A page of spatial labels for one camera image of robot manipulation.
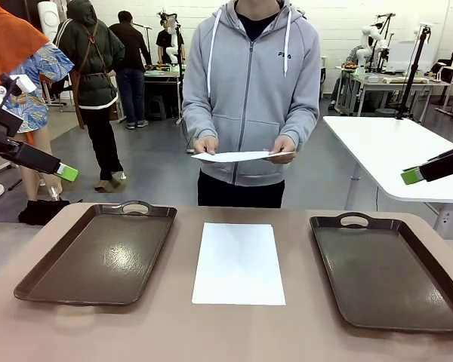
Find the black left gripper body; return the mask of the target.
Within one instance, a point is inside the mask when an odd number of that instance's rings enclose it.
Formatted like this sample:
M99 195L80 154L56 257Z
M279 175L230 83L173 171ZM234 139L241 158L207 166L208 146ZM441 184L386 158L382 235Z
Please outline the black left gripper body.
M20 151L22 144L13 140L14 135L20 128L23 120L0 108L0 155L11 156L12 158Z

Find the person's left hand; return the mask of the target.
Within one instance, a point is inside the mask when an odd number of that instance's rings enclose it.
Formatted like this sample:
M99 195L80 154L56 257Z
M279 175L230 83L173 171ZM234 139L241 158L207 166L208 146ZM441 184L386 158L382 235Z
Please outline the person's left hand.
M297 147L292 138L280 135L276 138L270 151L272 156L267 160L272 164L290 164L296 157L296 151Z

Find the person's right hand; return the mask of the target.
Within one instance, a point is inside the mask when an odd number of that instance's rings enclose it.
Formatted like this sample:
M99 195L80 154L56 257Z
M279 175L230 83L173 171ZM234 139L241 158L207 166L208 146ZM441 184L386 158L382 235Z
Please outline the person's right hand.
M194 153L214 155L217 151L218 139L213 136L200 137L194 142Z

